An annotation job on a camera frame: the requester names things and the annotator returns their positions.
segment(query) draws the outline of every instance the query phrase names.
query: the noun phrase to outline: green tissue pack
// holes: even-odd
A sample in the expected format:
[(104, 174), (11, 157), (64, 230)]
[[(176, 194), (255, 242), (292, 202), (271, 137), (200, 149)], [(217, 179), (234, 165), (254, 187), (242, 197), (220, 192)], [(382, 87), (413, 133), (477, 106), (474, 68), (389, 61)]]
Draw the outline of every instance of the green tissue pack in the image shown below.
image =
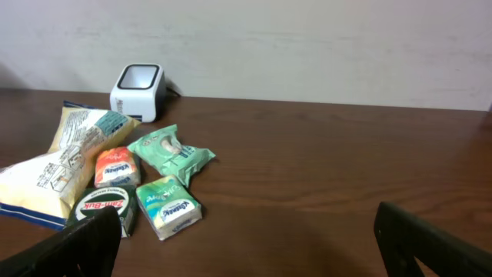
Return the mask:
[(131, 143), (128, 149), (140, 156), (161, 175), (175, 175), (189, 186), (190, 177), (215, 157), (208, 149), (181, 145), (176, 137), (178, 127), (171, 125), (144, 135)]
[(173, 176), (137, 188), (138, 204), (160, 240), (201, 219), (201, 205)]

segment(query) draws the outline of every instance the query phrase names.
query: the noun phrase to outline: green packet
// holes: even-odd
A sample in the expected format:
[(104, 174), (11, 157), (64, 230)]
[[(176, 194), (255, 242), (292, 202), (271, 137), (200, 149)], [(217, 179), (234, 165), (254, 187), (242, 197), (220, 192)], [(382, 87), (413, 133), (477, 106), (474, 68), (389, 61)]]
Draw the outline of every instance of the green packet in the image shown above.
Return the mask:
[(134, 185), (84, 190), (70, 212), (67, 226), (90, 217), (99, 209), (109, 205), (115, 207), (120, 216), (121, 237), (129, 237), (135, 227), (135, 216), (138, 211)]
[(201, 205), (173, 176), (137, 188), (138, 205), (160, 240), (201, 219)]
[(189, 187), (190, 177), (199, 172), (215, 154), (208, 149), (181, 145), (177, 125), (159, 129), (131, 143), (128, 149), (154, 167), (161, 175), (175, 175)]

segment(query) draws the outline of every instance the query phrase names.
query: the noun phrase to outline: wood grain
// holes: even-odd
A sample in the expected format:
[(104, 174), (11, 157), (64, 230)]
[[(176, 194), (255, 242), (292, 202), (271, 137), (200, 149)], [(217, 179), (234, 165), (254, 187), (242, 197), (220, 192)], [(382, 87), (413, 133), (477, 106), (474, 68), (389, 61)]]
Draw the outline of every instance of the wood grain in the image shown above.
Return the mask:
[[(0, 167), (40, 155), (62, 100), (107, 94), (0, 91)], [(380, 201), (492, 250), (492, 128), (486, 112), (180, 98), (125, 144), (178, 124), (217, 154), (191, 182), (204, 220), (159, 242), (144, 216), (113, 276), (383, 276)], [(159, 177), (144, 164), (145, 181)], [(0, 259), (54, 231), (0, 216)]]

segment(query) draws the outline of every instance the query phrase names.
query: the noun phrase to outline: white square device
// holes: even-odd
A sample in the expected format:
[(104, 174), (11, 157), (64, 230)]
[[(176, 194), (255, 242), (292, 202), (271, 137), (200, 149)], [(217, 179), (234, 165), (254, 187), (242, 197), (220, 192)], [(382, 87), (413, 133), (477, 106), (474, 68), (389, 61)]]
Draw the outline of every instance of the white square device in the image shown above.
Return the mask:
[(164, 94), (162, 91), (165, 93), (165, 77), (160, 65), (128, 65), (109, 95), (111, 110), (141, 117), (142, 122), (153, 122), (158, 105), (162, 104), (159, 102)]

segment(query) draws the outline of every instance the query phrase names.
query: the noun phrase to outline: plastic wrapper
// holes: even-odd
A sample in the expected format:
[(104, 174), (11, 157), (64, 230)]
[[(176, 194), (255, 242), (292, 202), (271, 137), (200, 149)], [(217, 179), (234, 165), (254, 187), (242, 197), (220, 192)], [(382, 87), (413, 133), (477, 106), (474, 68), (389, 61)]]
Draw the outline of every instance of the plastic wrapper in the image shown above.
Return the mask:
[(48, 153), (0, 173), (0, 214), (63, 229), (94, 175), (97, 154), (117, 146), (138, 124), (118, 112), (64, 107)]
[(94, 187), (139, 184), (138, 162), (126, 147), (109, 149), (99, 155), (95, 164)]
[(137, 188), (138, 204), (160, 240), (201, 219), (201, 205), (173, 176)]
[(190, 177), (215, 157), (208, 149), (181, 145), (176, 138), (178, 127), (166, 128), (144, 135), (131, 143), (128, 149), (154, 167), (161, 175), (175, 175), (189, 186)]

